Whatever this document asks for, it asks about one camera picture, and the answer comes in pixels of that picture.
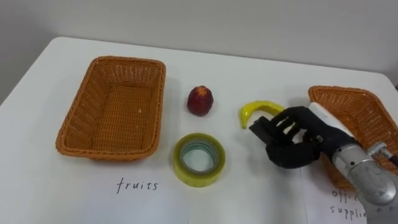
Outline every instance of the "metal robot arm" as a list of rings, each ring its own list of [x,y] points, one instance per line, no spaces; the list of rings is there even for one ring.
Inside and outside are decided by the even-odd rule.
[[[398,177],[379,166],[371,156],[380,152],[396,166],[398,157],[381,142],[367,153],[326,109],[317,103],[308,108],[288,108],[270,121],[261,117],[250,130],[267,144],[270,160],[286,169],[305,166],[317,160],[319,153],[326,154],[354,185],[368,224],[398,223]],[[302,142],[294,143],[293,136],[303,129],[306,132]]]
[[[346,145],[333,164],[354,185],[368,224],[398,223],[398,177],[384,170],[359,145]]]

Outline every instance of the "orange wicker basket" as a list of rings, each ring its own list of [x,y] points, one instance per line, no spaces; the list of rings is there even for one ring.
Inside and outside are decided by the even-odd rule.
[[[58,152],[113,161],[151,155],[159,143],[164,82],[160,61],[94,59],[59,130]]]
[[[336,116],[367,149],[378,141],[398,154],[398,128],[379,98],[367,90],[338,86],[313,86],[308,90],[311,102],[317,102]],[[382,156],[376,160],[385,169],[398,174],[397,168]],[[331,162],[322,156],[322,162],[333,185],[354,191]]]

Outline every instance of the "yellow banana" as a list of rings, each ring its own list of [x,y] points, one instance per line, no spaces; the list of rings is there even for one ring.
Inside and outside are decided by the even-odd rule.
[[[261,110],[265,111],[273,116],[282,112],[285,108],[281,105],[273,103],[271,101],[253,101],[244,105],[241,109],[241,124],[242,128],[245,129],[253,111]]]

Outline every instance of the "tape roll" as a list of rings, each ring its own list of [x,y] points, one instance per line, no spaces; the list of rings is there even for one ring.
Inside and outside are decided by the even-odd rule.
[[[185,163],[183,157],[192,150],[206,152],[212,166],[203,171],[192,169]],[[225,164],[225,151],[214,137],[203,133],[192,133],[181,138],[175,146],[173,154],[175,175],[191,187],[206,187],[214,183],[223,170]]]

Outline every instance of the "white table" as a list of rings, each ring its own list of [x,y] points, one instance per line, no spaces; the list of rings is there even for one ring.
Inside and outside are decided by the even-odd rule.
[[[87,66],[100,55],[154,58],[167,66],[160,145],[143,161],[93,162],[65,157],[55,150],[57,132]],[[185,109],[186,97],[197,85],[206,85],[215,97],[205,118]],[[61,208],[63,204],[73,205],[73,196],[79,195],[78,184],[84,184],[87,177],[146,170],[164,172],[166,178],[178,182],[169,163],[174,144],[188,133],[204,132],[223,144],[227,163],[212,186],[186,187],[189,224],[304,224],[300,170],[274,166],[262,142],[249,130],[241,129],[238,111],[253,100],[307,105],[307,90],[312,85],[370,90],[380,97],[395,121],[398,119],[398,93],[378,73],[56,38],[0,107],[0,223],[41,220],[41,224],[47,224],[51,219],[42,216],[52,215],[46,214],[53,206],[51,198],[56,197]],[[259,115],[254,114],[249,124]],[[61,218],[59,223],[66,222]]]

